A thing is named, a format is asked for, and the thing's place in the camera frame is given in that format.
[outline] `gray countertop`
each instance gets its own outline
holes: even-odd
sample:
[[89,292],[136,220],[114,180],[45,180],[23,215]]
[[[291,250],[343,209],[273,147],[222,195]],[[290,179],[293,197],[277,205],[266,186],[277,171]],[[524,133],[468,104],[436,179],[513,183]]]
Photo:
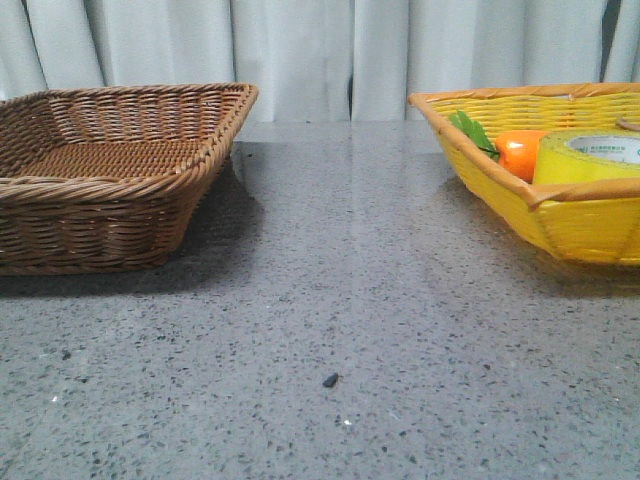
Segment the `gray countertop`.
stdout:
[[1,479],[640,478],[637,270],[520,240],[425,122],[245,125],[165,266],[0,292]]

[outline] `basket rim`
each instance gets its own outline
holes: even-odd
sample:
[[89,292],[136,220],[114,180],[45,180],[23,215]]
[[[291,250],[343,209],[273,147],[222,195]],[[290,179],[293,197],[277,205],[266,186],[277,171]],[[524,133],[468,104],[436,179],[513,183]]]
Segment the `basket rim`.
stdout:
[[237,90],[241,92],[233,109],[221,118],[215,132],[201,140],[194,156],[178,166],[175,172],[147,177],[0,177],[0,202],[11,204],[49,202],[51,200],[113,201],[133,200],[164,196],[181,186],[188,185],[192,178],[206,175],[214,164],[228,151],[233,138],[240,130],[251,106],[258,96],[258,87],[241,82],[186,83],[173,85],[109,86],[96,88],[51,89],[30,93],[0,102],[7,108],[40,98],[65,98],[103,94],[144,94],[162,92],[205,92],[213,90]]
[[490,159],[471,139],[438,113],[432,104],[460,98],[491,100],[510,96],[567,97],[568,101],[573,101],[576,98],[620,93],[640,93],[640,83],[567,83],[412,93],[408,97],[408,102],[420,110],[437,135],[447,138],[454,148],[465,155],[485,175],[518,195],[529,209],[535,210],[546,201],[575,202],[640,197],[640,178],[616,178],[553,185],[529,184]]

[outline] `woven texture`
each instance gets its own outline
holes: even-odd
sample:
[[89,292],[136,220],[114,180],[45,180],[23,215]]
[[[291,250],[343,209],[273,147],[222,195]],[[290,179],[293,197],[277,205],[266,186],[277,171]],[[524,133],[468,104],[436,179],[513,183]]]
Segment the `woven texture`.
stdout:
[[50,90],[0,104],[0,274],[164,263],[229,155],[246,84]]
[[465,185],[528,242],[558,259],[640,264],[640,178],[530,185],[481,152],[448,120],[464,110],[493,141],[513,129],[611,129],[640,123],[640,84],[600,83],[414,93]]

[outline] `tape roll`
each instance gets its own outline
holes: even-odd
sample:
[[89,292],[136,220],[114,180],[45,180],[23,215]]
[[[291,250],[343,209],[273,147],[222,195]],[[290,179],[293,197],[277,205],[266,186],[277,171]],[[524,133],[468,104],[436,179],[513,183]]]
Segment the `tape roll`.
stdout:
[[540,141],[534,184],[640,177],[640,133],[564,130]]

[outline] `curtain fold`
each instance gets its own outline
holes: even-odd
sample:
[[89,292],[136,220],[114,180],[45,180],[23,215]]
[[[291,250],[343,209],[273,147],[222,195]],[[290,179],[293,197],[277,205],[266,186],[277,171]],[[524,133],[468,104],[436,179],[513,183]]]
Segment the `curtain fold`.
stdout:
[[415,91],[637,81],[639,44],[638,0],[4,0],[0,99],[237,80],[253,120],[396,120]]

